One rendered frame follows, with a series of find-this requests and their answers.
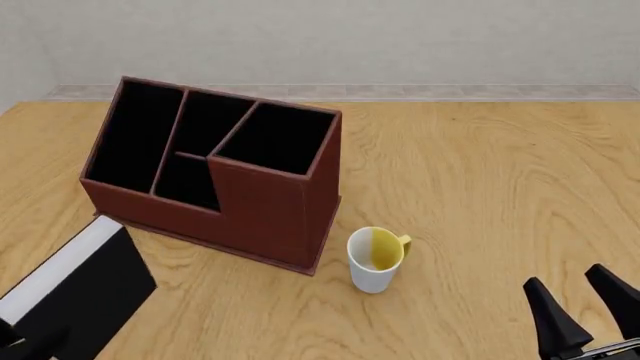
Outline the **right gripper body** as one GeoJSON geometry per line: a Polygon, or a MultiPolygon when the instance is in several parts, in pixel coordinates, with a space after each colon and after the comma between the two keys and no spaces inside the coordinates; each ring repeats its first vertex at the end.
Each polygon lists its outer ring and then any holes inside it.
{"type": "Polygon", "coordinates": [[[541,360],[640,360],[640,338],[618,341],[591,350],[583,350],[593,338],[579,338],[562,344],[550,337],[537,339],[541,360]]]}

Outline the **red-brown desk caddy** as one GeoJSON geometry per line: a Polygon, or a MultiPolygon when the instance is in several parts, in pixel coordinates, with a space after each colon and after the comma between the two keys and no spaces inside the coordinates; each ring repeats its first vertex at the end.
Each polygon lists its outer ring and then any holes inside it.
{"type": "Polygon", "coordinates": [[[80,182],[101,215],[310,275],[341,126],[339,110],[123,77],[80,182]]]}

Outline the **white and yellow mug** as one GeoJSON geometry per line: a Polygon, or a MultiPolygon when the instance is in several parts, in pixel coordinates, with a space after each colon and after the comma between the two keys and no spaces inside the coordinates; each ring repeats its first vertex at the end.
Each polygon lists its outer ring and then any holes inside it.
{"type": "Polygon", "coordinates": [[[412,239],[397,236],[382,227],[363,227],[349,237],[346,245],[351,279],[364,293],[382,293],[405,260],[412,239]]]}

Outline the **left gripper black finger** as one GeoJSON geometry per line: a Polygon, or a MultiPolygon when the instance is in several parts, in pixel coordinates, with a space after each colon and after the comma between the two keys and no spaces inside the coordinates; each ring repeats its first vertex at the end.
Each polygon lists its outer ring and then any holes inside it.
{"type": "Polygon", "coordinates": [[[20,341],[20,335],[15,332],[13,326],[0,318],[0,349],[10,347],[18,341],[20,341]]]}

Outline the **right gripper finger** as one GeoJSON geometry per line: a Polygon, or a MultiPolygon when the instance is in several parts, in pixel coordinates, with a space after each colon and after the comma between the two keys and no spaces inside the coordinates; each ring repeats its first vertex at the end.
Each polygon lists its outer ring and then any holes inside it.
{"type": "Polygon", "coordinates": [[[592,335],[564,311],[539,278],[529,278],[523,290],[534,320],[539,356],[582,356],[582,348],[594,340],[592,335]]]}
{"type": "Polygon", "coordinates": [[[640,290],[596,263],[585,276],[614,318],[624,339],[640,338],[640,290]]]}

